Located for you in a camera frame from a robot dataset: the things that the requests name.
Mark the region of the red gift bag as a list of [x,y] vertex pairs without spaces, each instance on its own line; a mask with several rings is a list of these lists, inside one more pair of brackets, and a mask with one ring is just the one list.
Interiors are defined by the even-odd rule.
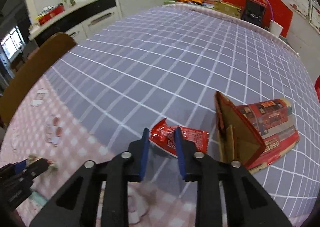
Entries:
[[[245,7],[246,0],[223,0],[224,2]],[[273,11],[273,20],[283,27],[281,36],[286,37],[293,18],[293,11],[282,0],[269,0]]]

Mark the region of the red round tin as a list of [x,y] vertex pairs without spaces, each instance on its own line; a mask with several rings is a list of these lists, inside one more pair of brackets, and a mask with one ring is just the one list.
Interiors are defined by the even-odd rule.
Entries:
[[62,3],[59,3],[57,6],[48,6],[43,9],[43,11],[37,16],[37,21],[39,25],[45,24],[54,16],[60,14],[65,10],[65,7]]

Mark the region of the red white snack wrapper small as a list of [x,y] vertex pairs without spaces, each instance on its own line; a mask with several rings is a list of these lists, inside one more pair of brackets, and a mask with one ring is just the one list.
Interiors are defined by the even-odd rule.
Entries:
[[47,159],[47,158],[44,158],[44,157],[41,157],[39,155],[36,155],[36,154],[30,154],[27,158],[27,166],[37,162],[37,161],[45,161],[47,164],[48,164],[48,168],[49,169],[52,169],[52,170],[57,170],[58,169],[58,166],[56,164],[55,161],[51,160],[51,159]]

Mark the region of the purple grid tablecloth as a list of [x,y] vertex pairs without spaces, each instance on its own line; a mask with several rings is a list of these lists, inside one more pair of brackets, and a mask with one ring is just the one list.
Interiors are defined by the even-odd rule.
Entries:
[[[129,76],[181,91],[187,81],[235,104],[285,97],[297,146],[256,178],[290,218],[307,216],[319,193],[319,101],[301,59],[259,33],[192,10],[157,7],[93,34],[46,75],[92,79]],[[208,153],[218,158],[214,133]]]

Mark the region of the brown wooden chair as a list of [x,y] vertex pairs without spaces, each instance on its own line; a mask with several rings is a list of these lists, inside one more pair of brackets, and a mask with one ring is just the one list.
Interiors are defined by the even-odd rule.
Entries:
[[42,44],[18,70],[1,96],[1,127],[8,126],[19,105],[39,78],[76,46],[66,33],[56,33]]

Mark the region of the red brown carton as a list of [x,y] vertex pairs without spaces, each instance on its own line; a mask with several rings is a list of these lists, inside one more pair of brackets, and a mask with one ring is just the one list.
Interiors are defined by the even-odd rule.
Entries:
[[237,160],[255,173],[283,157],[299,142],[292,106],[285,98],[236,106],[216,92],[214,101],[223,163]]

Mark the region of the teal snack wrapper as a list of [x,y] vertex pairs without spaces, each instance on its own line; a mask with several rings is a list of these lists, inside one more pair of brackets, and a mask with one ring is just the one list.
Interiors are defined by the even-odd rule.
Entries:
[[31,191],[31,195],[29,197],[31,202],[35,204],[36,206],[43,207],[47,204],[48,199],[44,197],[42,194],[38,193],[35,190]]

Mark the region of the white sideboard cabinet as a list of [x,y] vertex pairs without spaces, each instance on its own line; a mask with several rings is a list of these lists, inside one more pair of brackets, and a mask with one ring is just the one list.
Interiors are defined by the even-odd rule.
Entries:
[[121,19],[117,0],[87,0],[53,16],[33,29],[29,40],[41,46],[55,33],[67,33],[79,42]]

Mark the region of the white paper cup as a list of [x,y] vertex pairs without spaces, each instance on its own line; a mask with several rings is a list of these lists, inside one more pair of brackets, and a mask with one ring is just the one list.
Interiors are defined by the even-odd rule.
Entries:
[[270,20],[269,32],[275,37],[279,37],[281,32],[283,31],[283,27],[275,22],[274,20]]

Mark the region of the pink checkered tablecloth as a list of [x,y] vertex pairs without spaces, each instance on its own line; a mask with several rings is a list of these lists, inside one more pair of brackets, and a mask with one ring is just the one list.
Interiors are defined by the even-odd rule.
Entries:
[[[5,135],[1,164],[29,155],[55,161],[33,189],[51,198],[88,159],[109,160],[166,118],[214,133],[214,90],[187,81],[160,89],[129,76],[43,76],[25,97]],[[132,226],[193,226],[196,184],[182,180],[176,158],[151,146],[146,177],[129,185]]]

